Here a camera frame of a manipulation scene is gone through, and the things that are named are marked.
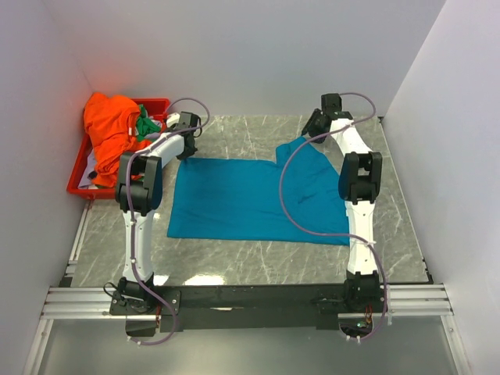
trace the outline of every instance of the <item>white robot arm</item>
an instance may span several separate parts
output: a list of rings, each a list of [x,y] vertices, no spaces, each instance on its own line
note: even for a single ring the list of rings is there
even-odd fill
[[[331,122],[330,131],[340,130],[346,125],[350,125],[350,119],[338,119]],[[349,127],[347,130],[332,134],[331,137],[337,142],[338,147],[345,157],[351,152],[356,154],[369,154],[372,150],[365,145],[365,142],[359,136],[355,127]],[[345,210],[349,218],[349,233],[356,234],[367,241],[373,243],[373,210],[375,202],[345,201]],[[351,238],[350,255],[347,271],[355,274],[360,272],[362,275],[371,275],[373,271],[377,271],[377,264],[372,252],[361,241]]]
[[[193,113],[182,112],[170,115],[166,121],[169,129],[181,130],[186,127],[196,127],[199,117]],[[144,149],[132,163],[132,175],[144,174],[143,181],[132,180],[130,192],[134,205],[135,225],[132,225],[127,202],[126,180],[127,164],[132,155],[124,153],[120,158],[118,184],[116,185],[116,200],[120,203],[126,228],[126,255],[123,276],[128,281],[135,281],[131,266],[131,239],[134,239],[135,264],[140,279],[152,282],[153,268],[151,263],[151,238],[155,210],[163,195],[162,169],[173,158],[185,159],[196,151],[192,132],[182,135],[162,133],[159,138]]]
[[[339,194],[345,200],[346,214],[349,220],[349,233],[373,243],[373,209],[375,198],[380,191],[382,156],[373,152],[359,136],[352,124],[349,112],[342,111],[341,96],[326,94],[321,97],[322,109],[316,109],[302,135],[311,137],[341,130],[331,137],[337,142],[344,163],[339,179]],[[373,275],[377,264],[366,244],[351,237],[348,275]]]

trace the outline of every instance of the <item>orange cloth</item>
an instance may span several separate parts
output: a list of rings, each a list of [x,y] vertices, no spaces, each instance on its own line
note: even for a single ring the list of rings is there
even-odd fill
[[[125,151],[135,152],[151,144],[148,140],[138,142],[135,126],[141,113],[131,99],[116,95],[107,98],[95,92],[88,99],[84,110],[84,129],[90,136],[95,152],[96,185],[112,188],[118,179],[120,156]]]

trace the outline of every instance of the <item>red plastic tray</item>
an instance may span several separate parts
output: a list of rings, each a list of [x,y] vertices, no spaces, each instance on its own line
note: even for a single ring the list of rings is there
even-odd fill
[[[170,104],[170,100],[166,98],[158,99],[132,99],[137,104],[142,104],[148,111],[149,116],[153,116],[155,120],[162,121],[165,124],[166,121],[166,109]],[[78,152],[77,161],[75,162],[75,167],[71,173],[70,181],[66,191],[70,194],[79,195],[85,199],[114,199],[115,198],[115,188],[110,189],[79,189],[78,184],[84,174],[85,168],[87,168],[87,157],[92,151],[91,138],[88,134],[84,135],[84,139],[81,142],[80,151]]]

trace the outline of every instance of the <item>white wall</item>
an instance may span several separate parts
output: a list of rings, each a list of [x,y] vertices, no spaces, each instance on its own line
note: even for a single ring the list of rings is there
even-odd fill
[[[190,95],[219,114],[304,114],[325,92],[361,91],[379,115],[444,3],[44,1],[92,87],[106,94]],[[352,105],[367,111],[363,101]]]
[[[500,368],[500,2],[448,0],[384,120],[475,374]]]
[[[0,50],[0,373],[15,375],[80,219],[65,189],[91,89],[41,2],[2,2]]]

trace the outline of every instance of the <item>gray marble surface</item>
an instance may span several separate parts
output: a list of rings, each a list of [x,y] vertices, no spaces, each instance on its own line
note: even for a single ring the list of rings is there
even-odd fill
[[[275,160],[275,148],[292,141],[308,116],[216,116],[197,139],[199,158]],[[425,264],[409,218],[384,132],[378,119],[358,125],[363,140],[383,154],[380,195],[374,213],[376,250],[390,282],[427,282]],[[342,154],[328,138],[315,145],[337,171]],[[345,279],[347,246],[269,241],[168,238],[179,162],[163,170],[164,194],[152,231],[155,275],[166,284],[332,283]],[[125,261],[125,226],[118,205],[95,201],[72,286],[117,282]]]

